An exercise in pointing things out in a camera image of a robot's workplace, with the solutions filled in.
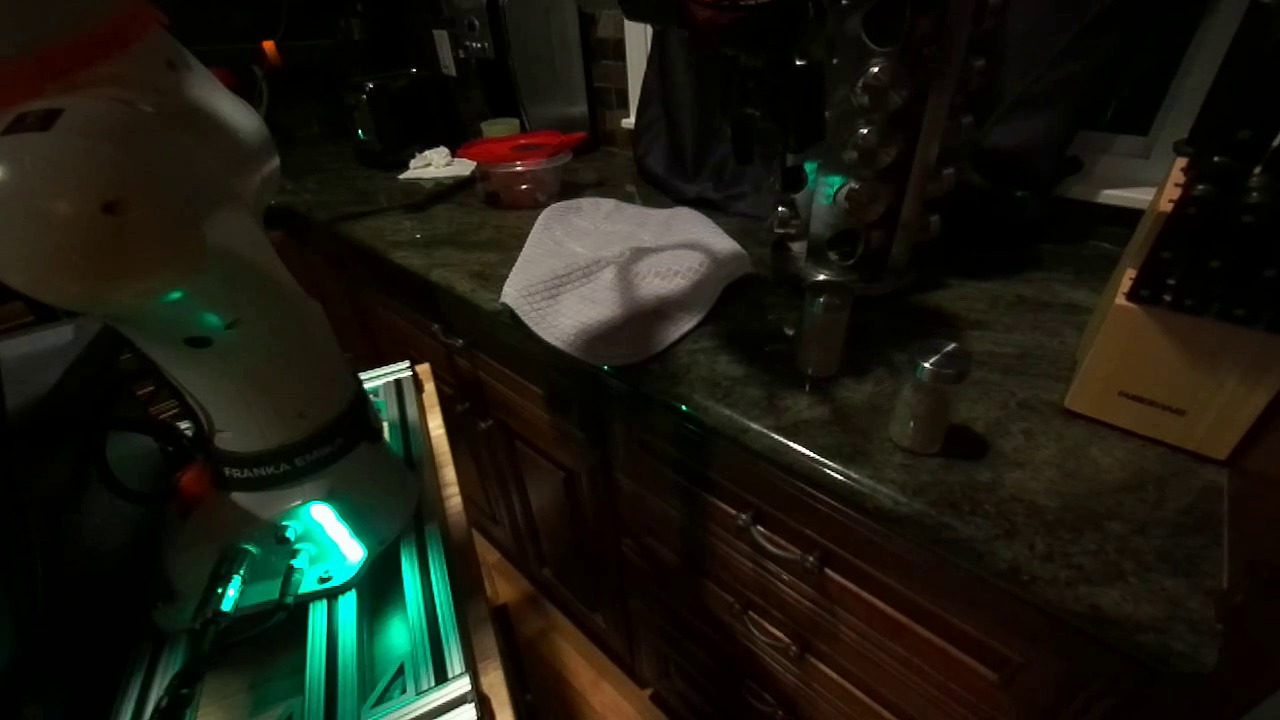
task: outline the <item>cabinet drawer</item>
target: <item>cabinet drawer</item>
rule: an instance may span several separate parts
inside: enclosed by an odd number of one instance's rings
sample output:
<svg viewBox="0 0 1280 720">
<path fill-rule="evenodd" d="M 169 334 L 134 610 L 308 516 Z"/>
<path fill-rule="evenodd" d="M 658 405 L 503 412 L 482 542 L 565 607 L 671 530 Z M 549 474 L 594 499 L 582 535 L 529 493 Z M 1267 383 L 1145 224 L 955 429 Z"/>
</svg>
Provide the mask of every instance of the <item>cabinet drawer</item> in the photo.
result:
<svg viewBox="0 0 1280 720">
<path fill-rule="evenodd" d="M 911 675 L 894 675 L 894 666 L 881 665 L 865 649 L 856 651 L 860 681 L 842 675 L 827 649 L 800 631 L 806 607 L 796 599 L 780 599 L 774 593 L 745 588 L 745 560 L 715 556 L 715 563 L 730 563 L 729 573 L 686 577 L 671 569 L 668 546 L 652 539 L 626 539 L 626 556 L 639 556 L 639 577 L 652 595 L 645 616 L 668 616 L 675 635 L 702 635 L 702 645 L 682 649 L 682 657 L 702 657 L 708 649 L 729 649 L 722 660 L 702 660 L 712 666 L 735 666 L 735 675 L 718 681 L 718 703 L 745 703 L 749 714 L 817 714 L 817 720 L 882 720 L 882 714 L 944 714 L 948 701 Z"/>
<path fill-rule="evenodd" d="M 819 635 L 842 635 L 849 645 L 872 649 L 881 660 L 860 666 L 851 651 L 842 666 L 866 681 L 911 675 L 928 690 L 952 695 L 955 709 L 976 714 L 1011 714 L 1007 675 L 1015 660 L 983 638 L 948 638 L 948 627 L 932 627 L 911 616 L 911 593 L 882 579 L 882 573 L 830 553 L 812 530 L 780 520 L 764 502 L 745 499 L 700 468 L 681 468 L 681 459 L 626 450 L 620 472 L 622 523 L 645 523 L 635 530 L 657 535 L 682 573 L 722 573 L 722 553 L 749 556 L 758 584 L 780 584 L 805 595 L 805 625 Z"/>
<path fill-rule="evenodd" d="M 739 665 L 739 657 L 715 651 L 702 627 L 668 616 L 668 607 L 639 599 L 639 657 L 652 683 L 652 701 L 671 720 L 796 720 L 796 687 L 780 687 L 764 671 Z"/>
</svg>

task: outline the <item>cabinet handle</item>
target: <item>cabinet handle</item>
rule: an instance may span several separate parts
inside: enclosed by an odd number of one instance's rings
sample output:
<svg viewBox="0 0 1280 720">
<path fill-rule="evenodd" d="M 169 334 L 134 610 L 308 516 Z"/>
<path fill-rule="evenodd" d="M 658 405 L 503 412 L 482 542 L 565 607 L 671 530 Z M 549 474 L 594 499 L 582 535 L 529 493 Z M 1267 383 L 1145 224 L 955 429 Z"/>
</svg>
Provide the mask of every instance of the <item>cabinet handle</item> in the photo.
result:
<svg viewBox="0 0 1280 720">
<path fill-rule="evenodd" d="M 805 657 L 800 645 L 787 631 L 771 627 L 764 616 L 745 607 L 745 627 L 764 651 L 785 657 L 787 665 L 800 665 Z"/>
<path fill-rule="evenodd" d="M 468 349 L 468 339 L 453 334 L 445 322 L 430 322 L 426 333 L 430 333 L 445 349 L 453 349 L 453 351 L 464 351 L 464 349 Z"/>
<path fill-rule="evenodd" d="M 756 714 L 787 720 L 787 709 L 756 683 L 745 687 L 745 701 L 752 703 Z"/>
<path fill-rule="evenodd" d="M 817 569 L 819 569 L 817 553 L 800 553 L 796 542 L 780 539 L 780 535 L 766 530 L 764 523 L 745 520 L 739 526 L 749 530 L 749 542 L 752 542 L 758 556 L 771 556 L 771 560 L 780 560 L 780 563 L 796 563 L 800 573 L 817 573 Z"/>
</svg>

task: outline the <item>white towel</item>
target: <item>white towel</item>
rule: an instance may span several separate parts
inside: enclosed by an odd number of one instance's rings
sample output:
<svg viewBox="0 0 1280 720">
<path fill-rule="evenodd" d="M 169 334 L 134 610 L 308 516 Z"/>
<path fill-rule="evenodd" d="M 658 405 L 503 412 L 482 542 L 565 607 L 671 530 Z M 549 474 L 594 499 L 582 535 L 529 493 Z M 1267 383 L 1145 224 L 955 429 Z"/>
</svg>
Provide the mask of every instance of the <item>white towel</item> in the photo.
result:
<svg viewBox="0 0 1280 720">
<path fill-rule="evenodd" d="M 635 362 L 749 273 L 749 252 L 691 207 L 582 197 L 534 216 L 500 301 L 577 358 Z"/>
</svg>

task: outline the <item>granite countertop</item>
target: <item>granite countertop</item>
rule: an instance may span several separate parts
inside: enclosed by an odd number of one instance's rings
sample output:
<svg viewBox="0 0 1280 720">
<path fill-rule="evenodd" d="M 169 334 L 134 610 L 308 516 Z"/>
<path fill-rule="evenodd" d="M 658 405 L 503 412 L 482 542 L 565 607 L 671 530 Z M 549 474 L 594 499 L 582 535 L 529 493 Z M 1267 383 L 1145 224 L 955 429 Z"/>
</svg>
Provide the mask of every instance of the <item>granite countertop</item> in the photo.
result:
<svg viewBox="0 0 1280 720">
<path fill-rule="evenodd" d="M 410 186 L 338 151 L 294 154 L 284 177 L 284 203 L 514 322 L 500 287 L 534 213 L 482 207 L 468 186 L 410 207 Z M 658 201 L 622 151 L 577 161 L 577 191 Z M 718 224 L 766 273 L 764 226 Z M 729 287 L 675 349 L 611 377 L 1156 666 L 1203 671 L 1218 645 L 1228 472 L 1059 406 L 1118 245 L 1115 231 L 1062 237 L 1015 276 L 865 301 L 849 367 L 824 386 L 800 383 L 787 342 L 758 320 L 774 312 L 764 280 Z M 978 459 L 904 455 L 882 438 L 904 362 L 941 339 L 972 351 L 955 420 L 988 438 Z"/>
</svg>

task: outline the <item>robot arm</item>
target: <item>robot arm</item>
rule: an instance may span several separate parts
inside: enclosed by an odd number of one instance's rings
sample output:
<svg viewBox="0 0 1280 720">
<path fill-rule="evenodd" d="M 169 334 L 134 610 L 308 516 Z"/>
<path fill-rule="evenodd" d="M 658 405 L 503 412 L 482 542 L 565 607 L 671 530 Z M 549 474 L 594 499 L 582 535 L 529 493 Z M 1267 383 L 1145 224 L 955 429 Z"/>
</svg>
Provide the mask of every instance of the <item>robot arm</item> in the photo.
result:
<svg viewBox="0 0 1280 720">
<path fill-rule="evenodd" d="M 271 523 L 329 499 L 373 556 L 401 535 L 417 479 L 363 430 L 354 372 L 256 224 L 271 169 L 251 107 L 147 28 L 0 103 L 0 282 L 147 351 L 202 412 L 233 502 Z M 198 588 L 233 539 L 194 516 L 175 584 Z"/>
</svg>

